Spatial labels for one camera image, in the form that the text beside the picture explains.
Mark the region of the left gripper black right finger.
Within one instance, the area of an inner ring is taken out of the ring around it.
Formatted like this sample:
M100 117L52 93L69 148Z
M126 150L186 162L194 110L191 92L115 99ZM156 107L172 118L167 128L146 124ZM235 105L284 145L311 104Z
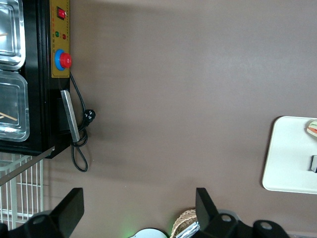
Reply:
M204 231L210 222L219 215L213 200L203 187L196 188L196 216L200 230Z

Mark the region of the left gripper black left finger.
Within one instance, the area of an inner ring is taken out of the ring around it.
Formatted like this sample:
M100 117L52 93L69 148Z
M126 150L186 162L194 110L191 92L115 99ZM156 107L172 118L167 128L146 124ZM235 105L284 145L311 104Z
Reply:
M50 212L50 217L62 237L70 237L84 215L83 188L73 188Z

